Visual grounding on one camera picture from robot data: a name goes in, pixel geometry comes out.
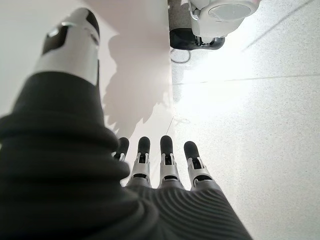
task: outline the speckled floor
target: speckled floor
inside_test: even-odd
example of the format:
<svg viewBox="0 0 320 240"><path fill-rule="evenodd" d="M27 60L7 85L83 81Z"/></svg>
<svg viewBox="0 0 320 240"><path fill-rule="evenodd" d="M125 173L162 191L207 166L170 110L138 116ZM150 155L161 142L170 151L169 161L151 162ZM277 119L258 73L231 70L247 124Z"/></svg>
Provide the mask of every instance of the speckled floor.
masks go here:
<svg viewBox="0 0 320 240"><path fill-rule="evenodd" d="M192 51L189 61L187 51L171 53L187 61L172 63L168 131L183 185L192 140L257 240L320 236L319 9L319 0L263 0L221 49ZM169 21L188 24L174 8Z"/></svg>

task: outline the white robot part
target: white robot part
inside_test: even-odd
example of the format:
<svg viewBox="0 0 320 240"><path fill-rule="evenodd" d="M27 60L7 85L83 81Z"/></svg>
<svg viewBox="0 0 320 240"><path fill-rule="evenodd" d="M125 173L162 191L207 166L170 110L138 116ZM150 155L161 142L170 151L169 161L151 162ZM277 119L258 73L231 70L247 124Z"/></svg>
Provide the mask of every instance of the white robot part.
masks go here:
<svg viewBox="0 0 320 240"><path fill-rule="evenodd" d="M146 181L150 184L150 161L148 153L145 154L144 159L144 162L141 162L141 153L139 152L134 161L130 180L137 177L137 175L138 177L144 176Z"/></svg>
<svg viewBox="0 0 320 240"><path fill-rule="evenodd" d="M222 192L219 185L211 177L207 167L203 164L200 157L197 157L197 162L200 168L195 168L193 158L190 157L187 159L188 173L191 182L191 191L201 189L202 186L210 186L210 188Z"/></svg>
<svg viewBox="0 0 320 240"><path fill-rule="evenodd" d="M253 14L261 0L188 0L191 27L204 43L227 36Z"/></svg>
<svg viewBox="0 0 320 240"><path fill-rule="evenodd" d="M99 27L93 13L79 8L50 31L34 72L63 72L98 82Z"/></svg>
<svg viewBox="0 0 320 240"><path fill-rule="evenodd" d="M184 186L182 185L179 178L177 163L175 161L175 157L173 153L170 153L169 157L170 157L170 161L169 161L170 164L166 164L166 154L163 153L161 155L160 183L158 188L163 188L164 186L174 186L176 188L184 189Z"/></svg>

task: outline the black fingertip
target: black fingertip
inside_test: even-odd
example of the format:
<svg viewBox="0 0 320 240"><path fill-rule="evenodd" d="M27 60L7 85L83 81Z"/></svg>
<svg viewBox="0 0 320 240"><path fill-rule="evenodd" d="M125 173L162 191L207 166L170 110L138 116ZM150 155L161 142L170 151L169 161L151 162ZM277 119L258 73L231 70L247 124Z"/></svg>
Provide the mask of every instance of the black fingertip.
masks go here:
<svg viewBox="0 0 320 240"><path fill-rule="evenodd" d="M174 152L174 147L171 137L165 135L160 140L161 154L171 154Z"/></svg>
<svg viewBox="0 0 320 240"><path fill-rule="evenodd" d="M119 138L119 147L117 149L117 153L127 155L129 149L129 140L126 137Z"/></svg>
<svg viewBox="0 0 320 240"><path fill-rule="evenodd" d="M99 30L99 24L98 21L95 17L95 15L93 14L92 11L88 10L88 16L86 17L86 20L95 28L95 30L97 31L99 37L100 37L100 30Z"/></svg>
<svg viewBox="0 0 320 240"><path fill-rule="evenodd" d="M184 154L186 159L199 157L197 145L193 141L187 141L184 144Z"/></svg>
<svg viewBox="0 0 320 240"><path fill-rule="evenodd" d="M146 136L140 138L138 143L138 153L148 154L150 151L150 140Z"/></svg>

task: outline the robotic hand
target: robotic hand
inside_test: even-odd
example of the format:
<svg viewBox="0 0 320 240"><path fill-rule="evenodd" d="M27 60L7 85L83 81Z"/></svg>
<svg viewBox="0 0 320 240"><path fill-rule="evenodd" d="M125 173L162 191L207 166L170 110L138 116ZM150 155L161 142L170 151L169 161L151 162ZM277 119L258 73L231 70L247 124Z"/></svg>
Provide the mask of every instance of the robotic hand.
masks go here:
<svg viewBox="0 0 320 240"><path fill-rule="evenodd" d="M0 238L250 240L193 142L184 145L190 191L168 136L159 187L150 185L147 137L120 185L130 174L129 141L104 126L99 44L94 14L77 9L47 34L12 113L0 119Z"/></svg>

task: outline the robotic arm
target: robotic arm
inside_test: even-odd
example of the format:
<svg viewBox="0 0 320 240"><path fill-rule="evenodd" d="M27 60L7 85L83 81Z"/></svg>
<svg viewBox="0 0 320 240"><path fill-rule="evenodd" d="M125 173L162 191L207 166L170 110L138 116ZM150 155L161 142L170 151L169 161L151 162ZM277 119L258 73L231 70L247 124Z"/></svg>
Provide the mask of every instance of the robotic arm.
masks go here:
<svg viewBox="0 0 320 240"><path fill-rule="evenodd" d="M170 32L174 49L216 50L225 37L252 15L261 0L188 0L191 28L176 28Z"/></svg>

